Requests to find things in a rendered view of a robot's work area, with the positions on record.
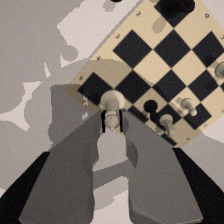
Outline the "black and cream chessboard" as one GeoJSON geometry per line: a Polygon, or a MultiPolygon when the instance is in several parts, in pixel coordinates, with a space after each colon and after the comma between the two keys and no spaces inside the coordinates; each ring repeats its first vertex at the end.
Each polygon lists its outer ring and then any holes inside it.
{"type": "Polygon", "coordinates": [[[224,30],[202,2],[191,13],[169,18],[164,0],[143,0],[92,56],[64,90],[95,114],[101,96],[117,90],[128,111],[175,148],[182,148],[224,115],[224,30]],[[190,98],[191,116],[181,107],[190,98]],[[144,103],[155,100],[159,117],[170,114],[175,135],[153,122],[144,103]]]}

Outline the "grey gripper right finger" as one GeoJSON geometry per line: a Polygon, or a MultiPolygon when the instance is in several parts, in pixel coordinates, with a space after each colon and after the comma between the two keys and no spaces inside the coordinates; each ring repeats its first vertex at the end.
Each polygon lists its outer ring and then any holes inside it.
{"type": "Polygon", "coordinates": [[[224,224],[224,192],[180,148],[175,148],[125,108],[119,109],[133,224],[224,224]]]}

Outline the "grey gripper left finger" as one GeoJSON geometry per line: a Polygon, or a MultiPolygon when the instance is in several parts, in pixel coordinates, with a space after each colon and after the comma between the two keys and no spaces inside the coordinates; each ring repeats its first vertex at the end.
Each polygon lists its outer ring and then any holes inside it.
{"type": "Polygon", "coordinates": [[[100,109],[21,174],[0,197],[0,224],[92,222],[93,163],[106,112],[100,109]]]}

